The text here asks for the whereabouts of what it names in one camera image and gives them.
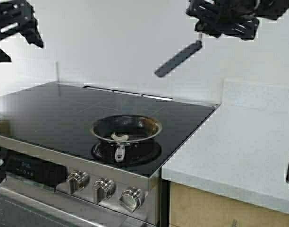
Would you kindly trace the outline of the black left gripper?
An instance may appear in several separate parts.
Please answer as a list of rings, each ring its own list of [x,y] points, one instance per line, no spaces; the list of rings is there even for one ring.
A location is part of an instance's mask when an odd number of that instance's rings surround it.
[[[34,7],[26,0],[0,1],[0,41],[21,34],[28,44],[43,48],[44,42],[34,14]],[[2,49],[0,49],[0,62],[12,62],[11,57]]]

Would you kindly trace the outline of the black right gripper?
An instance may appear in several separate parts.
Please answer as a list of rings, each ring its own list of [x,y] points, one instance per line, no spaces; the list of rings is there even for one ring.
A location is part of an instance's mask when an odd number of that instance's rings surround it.
[[[197,32],[247,41],[255,38],[259,18],[276,21],[288,9],[289,0],[190,0],[186,14],[198,19]]]

